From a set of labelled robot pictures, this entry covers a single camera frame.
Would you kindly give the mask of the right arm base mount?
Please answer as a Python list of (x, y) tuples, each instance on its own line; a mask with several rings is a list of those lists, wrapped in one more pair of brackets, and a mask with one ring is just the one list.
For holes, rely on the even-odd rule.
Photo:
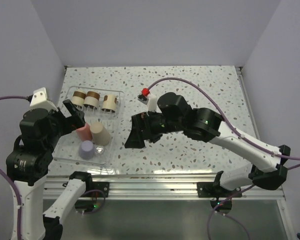
[(241, 198), (241, 189), (227, 190), (220, 186), (213, 186), (212, 182), (197, 182), (197, 195), (199, 198), (227, 198), (234, 195), (234, 198)]

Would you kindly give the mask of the brown-band steel cup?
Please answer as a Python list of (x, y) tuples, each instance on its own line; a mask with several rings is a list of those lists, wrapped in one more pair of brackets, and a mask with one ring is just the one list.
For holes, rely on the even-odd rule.
[(97, 108), (99, 106), (100, 94), (95, 91), (88, 91), (83, 105), (85, 107)]

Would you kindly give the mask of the cream steel-lined cup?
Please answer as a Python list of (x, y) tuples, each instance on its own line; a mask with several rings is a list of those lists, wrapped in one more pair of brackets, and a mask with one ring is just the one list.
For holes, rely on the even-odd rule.
[(71, 102), (78, 107), (82, 107), (84, 105), (86, 98), (86, 93), (82, 90), (76, 90), (73, 92), (71, 97)]

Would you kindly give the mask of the pink plastic cup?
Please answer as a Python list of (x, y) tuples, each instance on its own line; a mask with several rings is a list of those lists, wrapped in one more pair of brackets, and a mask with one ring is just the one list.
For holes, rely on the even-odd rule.
[(92, 133), (90, 130), (90, 125), (87, 122), (85, 123), (85, 125), (83, 127), (77, 128), (75, 130), (75, 132), (77, 133), (80, 140), (83, 142), (93, 140)]

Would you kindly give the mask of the steel cup brown base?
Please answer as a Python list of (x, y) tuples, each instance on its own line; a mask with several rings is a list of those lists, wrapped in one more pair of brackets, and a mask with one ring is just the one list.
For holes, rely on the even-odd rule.
[(115, 112), (116, 108), (117, 108), (117, 96), (114, 94), (105, 95), (101, 109), (106, 112)]

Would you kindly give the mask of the lavender plastic cup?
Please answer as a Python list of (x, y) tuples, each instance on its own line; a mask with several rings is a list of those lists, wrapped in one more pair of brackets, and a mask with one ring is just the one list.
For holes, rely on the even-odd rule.
[(95, 155), (93, 142), (90, 140), (83, 141), (78, 149), (78, 155), (84, 160), (92, 159)]

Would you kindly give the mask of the small clear plastic cup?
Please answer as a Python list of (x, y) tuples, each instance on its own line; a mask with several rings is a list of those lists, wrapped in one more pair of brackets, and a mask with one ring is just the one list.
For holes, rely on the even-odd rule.
[(102, 145), (96, 145), (95, 146), (95, 154), (96, 155), (102, 155), (105, 152), (105, 148)]

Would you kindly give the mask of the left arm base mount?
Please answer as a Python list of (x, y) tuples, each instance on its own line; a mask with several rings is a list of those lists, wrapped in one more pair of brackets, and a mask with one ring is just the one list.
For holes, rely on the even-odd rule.
[(90, 183), (80, 197), (107, 198), (109, 195), (110, 183), (107, 181), (94, 181)]

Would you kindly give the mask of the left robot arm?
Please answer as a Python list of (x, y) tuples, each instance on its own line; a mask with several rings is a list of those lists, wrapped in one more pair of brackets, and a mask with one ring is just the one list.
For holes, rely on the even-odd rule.
[(6, 159), (6, 171), (13, 192), (13, 240), (59, 240), (63, 222), (81, 196), (93, 193), (92, 176), (75, 171), (53, 205), (43, 210), (43, 193), (54, 149), (62, 136), (84, 127), (84, 113), (69, 100), (59, 108), (35, 108), (23, 115), (21, 134)]

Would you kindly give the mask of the tall beige cup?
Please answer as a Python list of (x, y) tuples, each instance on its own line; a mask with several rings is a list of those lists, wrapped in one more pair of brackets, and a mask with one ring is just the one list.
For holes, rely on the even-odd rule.
[(111, 135), (101, 122), (96, 121), (92, 123), (90, 125), (90, 131), (93, 142), (96, 145), (106, 146), (110, 143)]

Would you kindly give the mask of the aluminium rail frame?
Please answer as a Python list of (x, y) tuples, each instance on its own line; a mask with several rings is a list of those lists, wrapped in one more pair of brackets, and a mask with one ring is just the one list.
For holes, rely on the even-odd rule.
[(253, 137), (259, 133), (252, 117), (243, 78), (234, 66), (122, 66), (71, 67), (65, 71), (60, 99), (75, 89), (97, 89), (118, 94), (120, 110), (101, 113), (97, 120), (114, 132), (111, 153), (87, 163), (73, 147), (72, 137), (57, 145), (56, 159), (49, 166), (43, 197), (56, 199), (74, 171), (87, 171), (95, 181), (109, 182), (111, 200), (195, 200), (197, 183), (212, 182), (219, 171), (231, 171), (247, 164), (229, 150), (210, 143), (193, 141), (181, 133), (165, 135), (141, 150), (125, 149), (131, 130), (131, 116), (143, 112), (137, 100), (141, 89), (161, 95), (175, 92), (192, 107), (212, 109), (215, 101), (236, 127)]

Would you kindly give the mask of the clear plastic dish rack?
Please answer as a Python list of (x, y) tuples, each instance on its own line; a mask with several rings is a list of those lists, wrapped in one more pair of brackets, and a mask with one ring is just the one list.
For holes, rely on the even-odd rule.
[(60, 138), (54, 158), (63, 162), (106, 166), (114, 151), (125, 94), (118, 90), (71, 86), (65, 99), (84, 112), (86, 124)]

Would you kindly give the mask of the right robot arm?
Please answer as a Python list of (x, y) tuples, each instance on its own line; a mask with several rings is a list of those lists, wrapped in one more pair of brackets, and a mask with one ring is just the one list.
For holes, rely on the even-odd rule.
[(284, 156), (290, 154), (286, 145), (276, 147), (242, 131), (231, 129), (223, 116), (209, 108), (192, 108), (183, 96), (173, 92), (158, 99), (139, 95), (147, 102), (146, 112), (131, 117), (131, 131), (126, 149), (143, 149), (145, 141), (156, 143), (164, 134), (183, 132), (195, 141), (225, 148), (249, 163), (232, 171), (219, 171), (205, 189), (210, 194), (225, 196), (237, 188), (255, 185), (265, 190), (278, 189), (287, 179)]

